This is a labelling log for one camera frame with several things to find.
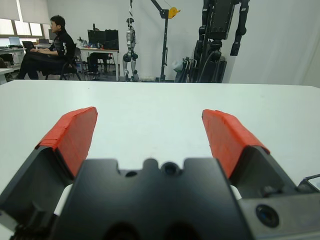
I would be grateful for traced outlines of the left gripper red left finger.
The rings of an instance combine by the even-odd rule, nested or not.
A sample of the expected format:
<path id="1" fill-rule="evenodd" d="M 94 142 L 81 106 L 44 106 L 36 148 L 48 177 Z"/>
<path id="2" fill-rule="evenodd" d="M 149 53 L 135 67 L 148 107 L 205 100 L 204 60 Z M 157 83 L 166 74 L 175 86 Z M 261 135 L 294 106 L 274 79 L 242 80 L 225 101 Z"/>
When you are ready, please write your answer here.
<path id="1" fill-rule="evenodd" d="M 64 114 L 39 141 L 0 194 L 0 223 L 45 228 L 64 189 L 87 158 L 98 118 L 93 106 Z"/>

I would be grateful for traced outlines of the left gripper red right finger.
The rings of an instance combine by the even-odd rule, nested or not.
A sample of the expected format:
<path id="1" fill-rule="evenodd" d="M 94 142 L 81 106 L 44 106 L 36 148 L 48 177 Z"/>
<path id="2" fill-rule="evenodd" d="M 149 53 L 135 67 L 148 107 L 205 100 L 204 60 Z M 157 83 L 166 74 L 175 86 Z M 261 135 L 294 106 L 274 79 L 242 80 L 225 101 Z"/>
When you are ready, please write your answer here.
<path id="1" fill-rule="evenodd" d="M 297 186 L 270 150 L 233 115 L 205 109 L 202 121 L 212 156 L 243 198 L 296 195 Z"/>

